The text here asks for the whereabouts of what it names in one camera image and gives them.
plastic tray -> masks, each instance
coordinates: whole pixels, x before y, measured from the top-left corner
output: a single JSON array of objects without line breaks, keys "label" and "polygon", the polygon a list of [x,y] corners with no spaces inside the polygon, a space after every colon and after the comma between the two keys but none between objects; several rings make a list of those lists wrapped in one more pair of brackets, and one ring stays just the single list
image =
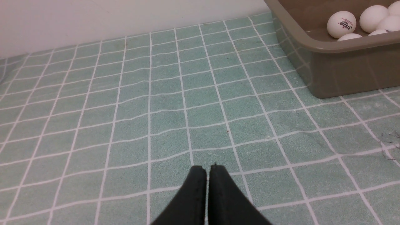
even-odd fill
[{"label": "plastic tray", "polygon": [[[310,92],[329,98],[400,86],[400,31],[368,36],[358,19],[373,5],[396,0],[264,0],[276,37]],[[332,14],[346,10],[357,18],[354,33],[337,42],[326,30]]]}]

white ping pong ball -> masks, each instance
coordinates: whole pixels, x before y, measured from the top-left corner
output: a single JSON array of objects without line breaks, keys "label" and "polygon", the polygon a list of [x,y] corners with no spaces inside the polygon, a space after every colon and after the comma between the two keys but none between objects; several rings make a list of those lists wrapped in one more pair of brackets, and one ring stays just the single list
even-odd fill
[{"label": "white ping pong ball", "polygon": [[361,29],[367,33],[376,30],[379,22],[389,15],[385,6],[375,5],[368,7],[360,16]]},{"label": "white ping pong ball", "polygon": [[354,39],[354,38],[362,38],[362,36],[359,34],[353,34],[353,33],[346,34],[346,35],[343,35],[341,38],[339,38],[338,41],[349,40],[349,39]]},{"label": "white ping pong ball", "polygon": [[386,34],[392,32],[391,30],[376,30],[372,33],[370,33],[368,36],[372,36],[372,35],[377,35],[377,34]]},{"label": "white ping pong ball", "polygon": [[351,12],[340,11],[333,14],[327,24],[328,33],[334,38],[353,33],[356,28],[356,18]]},{"label": "white ping pong ball", "polygon": [[388,16],[381,20],[376,27],[377,30],[400,30],[400,16]]},{"label": "white ping pong ball", "polygon": [[388,7],[391,16],[400,16],[400,1],[394,2]]}]

white wall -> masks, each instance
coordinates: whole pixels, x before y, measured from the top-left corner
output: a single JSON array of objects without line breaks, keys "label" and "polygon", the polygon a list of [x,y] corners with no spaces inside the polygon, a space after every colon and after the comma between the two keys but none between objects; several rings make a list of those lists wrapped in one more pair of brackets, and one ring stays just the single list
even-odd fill
[{"label": "white wall", "polygon": [[263,0],[0,0],[0,57],[266,10]]}]

printed logo on ball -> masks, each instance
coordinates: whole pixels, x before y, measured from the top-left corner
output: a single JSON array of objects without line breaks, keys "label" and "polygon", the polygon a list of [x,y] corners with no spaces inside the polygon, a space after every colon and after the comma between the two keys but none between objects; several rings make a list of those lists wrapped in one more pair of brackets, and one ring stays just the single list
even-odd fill
[{"label": "printed logo on ball", "polygon": [[347,29],[347,30],[351,30],[351,28],[353,28],[353,23],[350,22],[347,19],[342,18],[342,22],[338,23],[339,25],[342,26],[342,29]]}]

green grid mat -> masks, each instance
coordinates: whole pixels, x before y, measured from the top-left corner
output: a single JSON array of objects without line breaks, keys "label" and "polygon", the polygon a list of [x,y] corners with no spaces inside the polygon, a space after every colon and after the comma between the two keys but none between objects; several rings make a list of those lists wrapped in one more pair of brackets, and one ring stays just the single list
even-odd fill
[{"label": "green grid mat", "polygon": [[214,162],[274,224],[400,224],[400,88],[313,97],[270,13],[2,59],[0,74],[2,224],[146,224]]}]

